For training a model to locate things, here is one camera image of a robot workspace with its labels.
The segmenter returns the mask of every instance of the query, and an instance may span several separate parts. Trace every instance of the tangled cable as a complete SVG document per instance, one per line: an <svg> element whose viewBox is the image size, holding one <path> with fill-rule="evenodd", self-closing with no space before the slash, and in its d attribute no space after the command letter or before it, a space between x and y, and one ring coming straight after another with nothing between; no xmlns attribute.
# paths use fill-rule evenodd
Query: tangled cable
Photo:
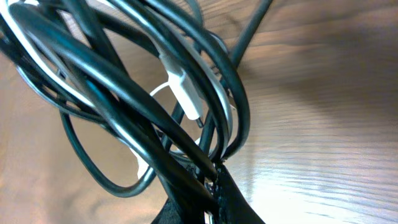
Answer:
<svg viewBox="0 0 398 224"><path fill-rule="evenodd" d="M0 49L17 65L27 84L60 110L69 141L97 183L115 196L132 197L145 190L158 175L168 196L178 204L184 204L189 198L189 203L185 204L217 214L217 201L204 187L204 179L216 181L217 171L213 164L232 156L248 137L249 104L236 67L271 2L261 2L265 5L264 10L254 15L229 55L223 41L203 28L195 0L187 0L193 16L169 0L108 1L144 32L90 7L85 1L38 2L36 6L1 2ZM90 47L72 36L60 11L73 16ZM195 53L170 24L193 39ZM181 105L177 103L169 115L134 81L134 74L130 78L104 29L123 36L155 57L162 59L162 55L167 55L168 60L186 72L209 108L198 145L180 126L184 116ZM236 104L238 131L229 145L231 119L220 89L215 88L219 83L214 83L197 59L201 51L210 56L220 71L223 94L230 93ZM45 64L42 55L56 66L56 71ZM148 163L148 169L136 184L129 187L116 185L96 167L80 144L70 115L99 124ZM214 130L217 144L209 155ZM169 153L172 144L186 157ZM189 173L179 162L191 162L196 172Z"/></svg>

